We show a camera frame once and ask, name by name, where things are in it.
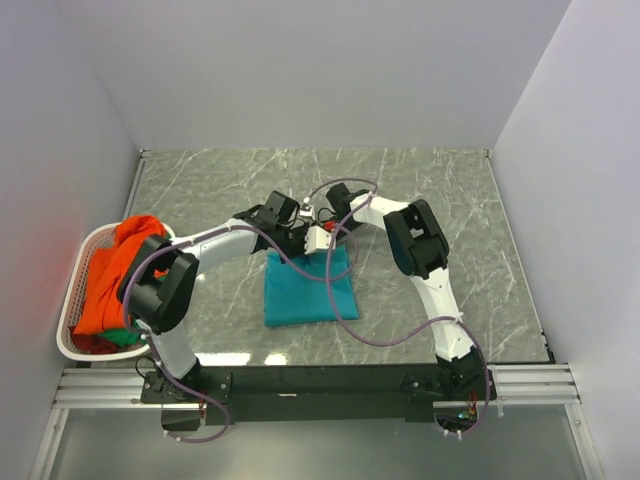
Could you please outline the teal t shirt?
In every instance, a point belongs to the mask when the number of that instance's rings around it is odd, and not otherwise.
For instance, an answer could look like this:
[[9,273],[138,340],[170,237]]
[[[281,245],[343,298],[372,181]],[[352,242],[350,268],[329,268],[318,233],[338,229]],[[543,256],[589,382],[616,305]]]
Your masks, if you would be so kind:
[[[306,274],[324,279],[326,252],[292,259]],[[331,256],[330,274],[336,277],[349,267],[349,255],[344,246]],[[332,282],[334,303],[344,320],[359,319],[350,274]],[[336,321],[329,302],[326,283],[298,273],[283,262],[275,251],[267,254],[264,279],[264,326],[267,328]]]

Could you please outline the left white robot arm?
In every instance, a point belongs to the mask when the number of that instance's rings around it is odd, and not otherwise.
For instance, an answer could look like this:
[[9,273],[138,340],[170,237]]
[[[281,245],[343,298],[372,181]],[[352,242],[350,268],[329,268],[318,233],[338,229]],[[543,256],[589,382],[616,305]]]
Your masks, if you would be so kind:
[[228,260],[272,248],[291,259],[307,253],[314,218],[301,204],[278,192],[265,203],[233,215],[225,223],[190,237],[146,237],[118,288],[127,328],[146,337],[164,389],[176,401],[193,399],[200,388],[201,365],[183,320],[197,277]]

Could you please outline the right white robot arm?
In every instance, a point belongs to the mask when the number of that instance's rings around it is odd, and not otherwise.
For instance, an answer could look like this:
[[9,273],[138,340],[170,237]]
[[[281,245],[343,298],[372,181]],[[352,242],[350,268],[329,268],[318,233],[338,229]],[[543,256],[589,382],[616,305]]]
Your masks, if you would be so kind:
[[370,225],[383,230],[396,267],[416,288],[427,315],[423,324],[395,340],[367,339],[338,316],[344,330],[364,344],[387,348],[431,328],[442,393],[460,399],[484,388],[488,400],[491,379],[486,357],[462,321],[450,281],[449,244],[429,204],[421,199],[407,203],[381,197],[377,184],[358,192],[350,191],[343,180],[325,185],[329,188],[327,200],[337,215],[336,229],[351,232],[360,225]]

